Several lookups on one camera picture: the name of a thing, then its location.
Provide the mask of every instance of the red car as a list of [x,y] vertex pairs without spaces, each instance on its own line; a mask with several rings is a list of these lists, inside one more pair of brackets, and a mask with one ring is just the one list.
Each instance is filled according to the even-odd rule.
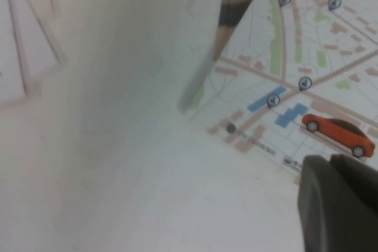
[[351,149],[353,156],[370,158],[376,147],[357,126],[341,119],[329,119],[314,114],[306,114],[302,118],[306,129],[312,133],[318,131],[323,135]]

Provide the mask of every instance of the white wall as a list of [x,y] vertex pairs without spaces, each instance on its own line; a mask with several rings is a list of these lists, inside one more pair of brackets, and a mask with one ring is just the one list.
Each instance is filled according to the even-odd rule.
[[302,251],[296,185],[178,111],[220,0],[60,5],[68,63],[0,110],[0,251]]

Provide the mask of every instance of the blue building block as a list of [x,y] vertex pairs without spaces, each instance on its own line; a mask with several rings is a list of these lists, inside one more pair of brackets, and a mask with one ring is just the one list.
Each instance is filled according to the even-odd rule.
[[291,121],[294,121],[297,116],[304,115],[308,111],[308,107],[298,103],[293,109],[288,109],[283,115],[279,115],[276,119],[276,124],[286,128]]
[[261,99],[252,103],[250,106],[248,106],[248,109],[251,112],[255,112],[255,111],[259,110],[260,108],[262,108],[263,106],[266,106],[266,101],[271,94],[280,95],[280,94],[283,94],[284,92],[286,92],[286,88],[279,86],[275,90],[273,90],[270,93],[268,93],[267,95],[263,96]]

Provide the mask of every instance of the car wheel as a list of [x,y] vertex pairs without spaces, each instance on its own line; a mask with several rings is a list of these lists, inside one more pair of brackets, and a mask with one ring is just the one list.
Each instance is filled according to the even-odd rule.
[[307,130],[310,131],[311,133],[314,133],[319,129],[319,125],[315,121],[310,121],[309,123],[307,123],[306,127],[307,127]]
[[352,150],[353,156],[357,159],[362,158],[365,155],[365,149],[363,147],[355,147]]

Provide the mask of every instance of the printed map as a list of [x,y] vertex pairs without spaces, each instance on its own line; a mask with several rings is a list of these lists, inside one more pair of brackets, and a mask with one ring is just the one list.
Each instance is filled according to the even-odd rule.
[[[345,120],[378,142],[378,0],[333,9],[331,0],[286,1],[253,0],[187,114],[250,158],[295,174],[306,155],[352,155],[306,130],[306,114]],[[362,160],[378,169],[378,150]]]

